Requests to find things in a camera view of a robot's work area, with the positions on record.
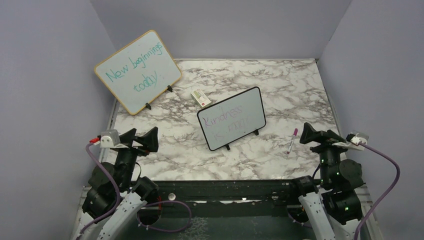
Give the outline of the magenta capped whiteboard marker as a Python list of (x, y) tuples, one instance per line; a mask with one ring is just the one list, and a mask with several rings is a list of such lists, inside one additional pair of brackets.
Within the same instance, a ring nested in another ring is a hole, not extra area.
[(290, 154), (290, 152), (293, 148), (293, 145), (294, 145), (295, 139), (297, 137), (298, 131), (299, 131), (298, 128), (295, 128), (294, 131), (293, 131), (293, 134), (292, 134), (290, 142), (289, 142), (289, 146), (288, 146), (287, 151), (286, 151), (287, 155)]

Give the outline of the black-framed whiteboard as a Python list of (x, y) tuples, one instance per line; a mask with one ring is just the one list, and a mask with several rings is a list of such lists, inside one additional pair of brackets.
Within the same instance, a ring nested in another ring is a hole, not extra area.
[(199, 110), (196, 114), (210, 151), (249, 135), (267, 124), (261, 90), (254, 86)]

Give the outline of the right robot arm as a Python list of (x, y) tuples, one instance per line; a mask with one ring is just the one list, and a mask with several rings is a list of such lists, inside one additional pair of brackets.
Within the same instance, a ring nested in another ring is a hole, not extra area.
[(318, 240), (358, 240), (363, 218), (355, 190), (364, 185), (362, 166), (352, 159), (341, 159), (347, 150), (364, 150), (363, 138), (351, 133), (346, 138), (332, 130), (315, 130), (306, 122), (299, 142), (316, 142), (310, 151), (319, 155), (319, 180), (310, 175), (292, 179), (289, 199), (301, 204)]

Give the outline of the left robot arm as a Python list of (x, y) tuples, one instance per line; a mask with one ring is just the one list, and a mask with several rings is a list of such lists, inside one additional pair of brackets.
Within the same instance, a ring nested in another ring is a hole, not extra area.
[[(158, 185), (148, 177), (132, 179), (137, 158), (158, 151), (158, 131), (154, 126), (144, 135), (137, 136), (136, 128), (123, 134), (109, 129), (89, 141), (85, 150), (95, 167), (88, 180), (89, 189), (72, 239), (112, 239), (141, 207), (160, 199)], [(115, 151), (115, 162), (100, 162), (91, 152), (92, 146)]]

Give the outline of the wood-framed whiteboard with writing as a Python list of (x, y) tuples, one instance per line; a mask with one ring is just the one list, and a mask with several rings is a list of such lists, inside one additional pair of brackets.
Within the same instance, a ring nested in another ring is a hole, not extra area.
[(183, 75), (154, 30), (97, 64), (94, 73), (130, 115), (148, 107)]

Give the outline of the small green white box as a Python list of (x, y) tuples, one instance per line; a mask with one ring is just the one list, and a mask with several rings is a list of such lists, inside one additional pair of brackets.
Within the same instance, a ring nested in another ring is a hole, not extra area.
[(195, 89), (190, 93), (190, 95), (201, 109), (213, 104), (201, 89)]

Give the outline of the black metal base rail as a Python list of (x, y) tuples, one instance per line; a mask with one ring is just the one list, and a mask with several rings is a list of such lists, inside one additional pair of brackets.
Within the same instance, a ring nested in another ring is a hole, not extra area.
[[(176, 201), (184, 202), (192, 209), (194, 217), (250, 217), (250, 216), (287, 216), (288, 207), (300, 205), (294, 195), (292, 179), (283, 180), (193, 180), (193, 181), (156, 181), (159, 201), (169, 200), (170, 194), (176, 195)], [(223, 201), (259, 201), (230, 203)], [(160, 203), (159, 210), (147, 214), (148, 217), (182, 218), (187, 210), (176, 203)]]

